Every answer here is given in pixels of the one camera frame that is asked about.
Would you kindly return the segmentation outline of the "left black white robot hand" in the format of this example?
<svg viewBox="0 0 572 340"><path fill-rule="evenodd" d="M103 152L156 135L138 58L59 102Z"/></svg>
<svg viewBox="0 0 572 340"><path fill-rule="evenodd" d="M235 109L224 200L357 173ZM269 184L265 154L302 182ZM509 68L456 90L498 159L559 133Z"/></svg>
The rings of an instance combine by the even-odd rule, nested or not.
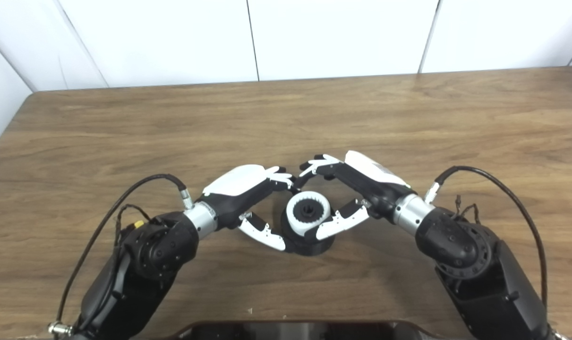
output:
<svg viewBox="0 0 572 340"><path fill-rule="evenodd" d="M215 231L240 230L265 246L285 252L284 238L251 209L273 192L294 191L294 181L295 176L284 167L244 164L205 187L197 202L211 209Z"/></svg>

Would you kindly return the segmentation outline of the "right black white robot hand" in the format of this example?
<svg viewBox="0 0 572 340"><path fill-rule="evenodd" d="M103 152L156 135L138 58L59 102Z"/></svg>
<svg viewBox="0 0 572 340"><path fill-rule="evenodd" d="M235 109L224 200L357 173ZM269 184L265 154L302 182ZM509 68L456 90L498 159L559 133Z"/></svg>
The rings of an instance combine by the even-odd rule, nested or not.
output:
<svg viewBox="0 0 572 340"><path fill-rule="evenodd" d="M344 161L319 154L299 168L301 173L295 181L297 189L312 177L323 176L341 181L363 198L352 200L306 231L304 237L308 240L331 238L370 217L385 218L414 234L428 212L422 198L404 180L362 153L350 150Z"/></svg>

